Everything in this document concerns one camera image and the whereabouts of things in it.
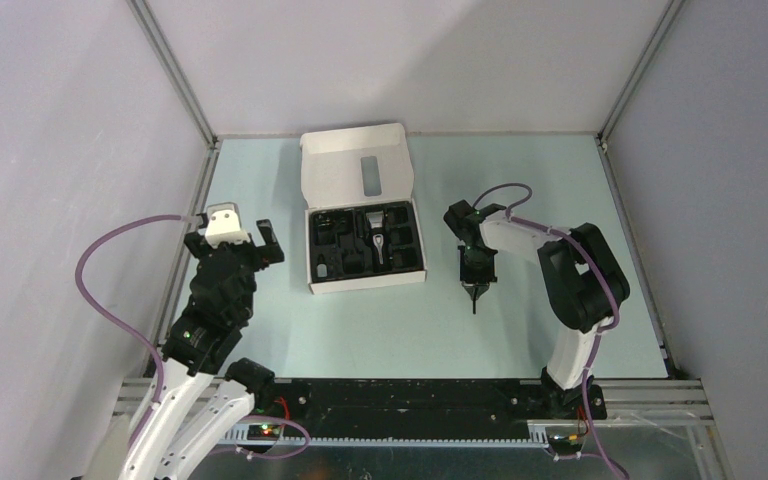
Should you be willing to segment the silver black hair clipper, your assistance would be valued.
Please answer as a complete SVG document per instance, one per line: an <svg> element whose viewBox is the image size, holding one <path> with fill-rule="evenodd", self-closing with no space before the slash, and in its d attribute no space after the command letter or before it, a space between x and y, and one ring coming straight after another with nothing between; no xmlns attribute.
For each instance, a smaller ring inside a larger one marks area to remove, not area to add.
<svg viewBox="0 0 768 480"><path fill-rule="evenodd" d="M386 239L385 239L385 214L382 210L366 213L366 219L369 226L369 233L376 264L380 271L388 269L388 263L385 258Z"/></svg>

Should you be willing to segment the white box with black tray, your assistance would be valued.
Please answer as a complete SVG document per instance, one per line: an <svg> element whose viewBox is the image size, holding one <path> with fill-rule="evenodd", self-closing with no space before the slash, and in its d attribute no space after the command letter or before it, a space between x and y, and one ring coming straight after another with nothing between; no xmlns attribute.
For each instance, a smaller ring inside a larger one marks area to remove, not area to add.
<svg viewBox="0 0 768 480"><path fill-rule="evenodd" d="M427 278L414 170L400 123L308 132L299 140L307 283L312 293L421 283ZM366 213L385 214L386 271Z"/></svg>

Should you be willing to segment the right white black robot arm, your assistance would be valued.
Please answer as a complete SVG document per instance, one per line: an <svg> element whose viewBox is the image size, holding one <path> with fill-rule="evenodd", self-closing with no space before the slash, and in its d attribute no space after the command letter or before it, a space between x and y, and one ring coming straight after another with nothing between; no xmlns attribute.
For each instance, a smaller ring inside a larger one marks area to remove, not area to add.
<svg viewBox="0 0 768 480"><path fill-rule="evenodd" d="M499 204L482 209L461 200L449 206L445 224L459 240L459 275L472 308L497 281L495 257L522 254L540 267L550 307L561 323L542 372L545 411L566 418L582 403L601 335L616 328L629 282L601 230L584 223L560 229L516 217Z"/></svg>

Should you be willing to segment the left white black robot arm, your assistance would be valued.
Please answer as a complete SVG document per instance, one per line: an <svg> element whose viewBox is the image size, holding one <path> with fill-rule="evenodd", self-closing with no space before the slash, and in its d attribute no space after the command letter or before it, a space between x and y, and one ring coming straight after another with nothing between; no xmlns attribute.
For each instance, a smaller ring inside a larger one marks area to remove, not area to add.
<svg viewBox="0 0 768 480"><path fill-rule="evenodd" d="M203 233L184 244L197 262L189 298L161 348L162 363L131 429L135 438L119 478L184 478L211 446L246 415L264 416L276 403L275 374L243 358L229 365L215 399L190 422L185 420L242 338L254 314L256 273L284 261L272 223L257 221L264 242L257 245L237 217L203 217Z"/></svg>

